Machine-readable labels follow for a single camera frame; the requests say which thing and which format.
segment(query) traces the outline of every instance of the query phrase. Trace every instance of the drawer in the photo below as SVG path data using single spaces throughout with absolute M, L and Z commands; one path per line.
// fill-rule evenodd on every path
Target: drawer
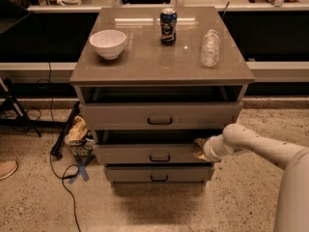
M 205 183 L 211 179 L 213 166 L 104 167 L 111 183 Z
M 222 129 L 237 120 L 241 102 L 96 103 L 80 110 L 91 131 Z
M 204 162 L 194 157 L 192 144 L 94 145 L 100 164 Z

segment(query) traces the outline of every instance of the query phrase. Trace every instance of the cabinet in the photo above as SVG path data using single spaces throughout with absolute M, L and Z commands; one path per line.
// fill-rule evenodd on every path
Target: cabinet
M 254 81 L 215 8 L 174 9 L 177 41 L 170 46 L 159 39 L 161 8 L 101 9 L 91 35 L 121 30 L 126 49 L 107 61 L 87 42 L 70 78 L 111 183 L 209 180 L 213 163 L 195 158 L 192 142 L 234 123 Z M 221 35 L 220 61 L 205 68 L 199 54 L 211 28 Z

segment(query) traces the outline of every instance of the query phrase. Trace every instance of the concrete floor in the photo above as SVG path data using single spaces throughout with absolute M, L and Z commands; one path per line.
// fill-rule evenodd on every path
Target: concrete floor
M 309 99 L 248 99 L 238 123 L 262 136 L 309 146 Z M 50 112 L 41 108 L 42 119 Z M 31 110 L 33 116 L 38 110 Z M 56 121 L 70 110 L 55 107 Z M 49 163 L 57 131 L 18 132 L 0 127 L 0 161 L 17 160 L 15 174 L 0 182 L 0 231 L 77 231 L 73 202 Z M 68 148 L 52 159 L 63 175 L 76 163 Z M 272 231 L 283 171 L 245 153 L 215 165 L 212 179 L 199 184 L 116 185 L 106 182 L 103 167 L 94 159 L 82 176 L 65 181 L 76 200 L 82 232 L 97 231 Z

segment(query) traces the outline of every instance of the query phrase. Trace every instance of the can top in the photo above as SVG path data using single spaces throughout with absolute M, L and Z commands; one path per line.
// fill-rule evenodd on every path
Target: can top
M 163 14 L 166 14 L 166 15 L 171 15 L 173 14 L 175 11 L 172 9 L 172 8 L 165 8 L 161 11 Z

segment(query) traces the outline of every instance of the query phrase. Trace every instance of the robotic arm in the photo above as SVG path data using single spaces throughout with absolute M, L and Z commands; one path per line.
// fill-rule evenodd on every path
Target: robotic arm
M 309 148 L 262 137 L 238 124 L 227 126 L 222 134 L 208 140 L 196 139 L 194 146 L 206 161 L 252 151 L 283 169 L 274 231 L 308 231 Z

